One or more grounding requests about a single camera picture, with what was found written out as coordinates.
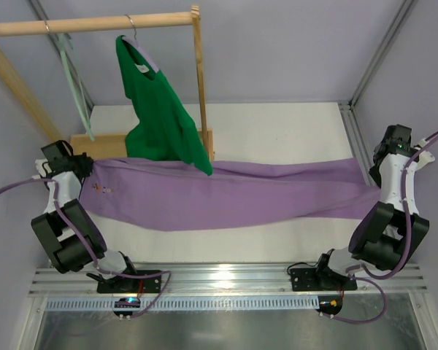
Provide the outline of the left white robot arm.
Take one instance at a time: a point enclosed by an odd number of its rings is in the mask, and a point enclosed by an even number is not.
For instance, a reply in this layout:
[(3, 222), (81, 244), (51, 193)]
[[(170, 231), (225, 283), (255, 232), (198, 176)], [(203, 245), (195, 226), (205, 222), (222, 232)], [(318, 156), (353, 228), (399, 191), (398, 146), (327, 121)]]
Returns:
[(45, 211), (32, 219), (31, 227), (59, 273), (78, 272), (92, 265), (87, 276), (98, 282), (97, 292), (133, 292), (137, 281), (130, 259), (107, 248), (96, 224), (79, 202), (85, 178), (91, 175), (93, 159), (74, 154), (71, 145), (58, 140), (42, 148), (36, 162), (40, 179), (49, 190)]

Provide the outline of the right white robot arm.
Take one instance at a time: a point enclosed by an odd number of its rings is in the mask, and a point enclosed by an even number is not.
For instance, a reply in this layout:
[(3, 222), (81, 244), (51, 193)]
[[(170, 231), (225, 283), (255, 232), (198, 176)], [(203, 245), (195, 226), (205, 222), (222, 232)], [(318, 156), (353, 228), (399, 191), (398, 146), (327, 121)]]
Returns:
[(415, 204), (420, 149), (411, 145), (411, 131), (390, 125), (375, 148), (369, 174), (380, 188), (380, 199), (359, 223), (348, 247), (320, 256), (315, 275), (322, 289), (344, 287), (349, 273), (361, 269), (373, 279), (393, 277), (429, 231), (429, 221), (419, 216)]

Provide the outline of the purple trousers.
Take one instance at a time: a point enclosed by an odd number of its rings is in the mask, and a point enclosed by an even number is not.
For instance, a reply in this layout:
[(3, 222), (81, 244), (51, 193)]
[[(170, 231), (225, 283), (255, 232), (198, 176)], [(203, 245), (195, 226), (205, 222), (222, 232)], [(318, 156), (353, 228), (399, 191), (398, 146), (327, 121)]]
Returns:
[(181, 231), (297, 217), (361, 219), (380, 197), (353, 158), (290, 165), (215, 161), (212, 170), (206, 175), (180, 161), (97, 160), (80, 202), (102, 217)]

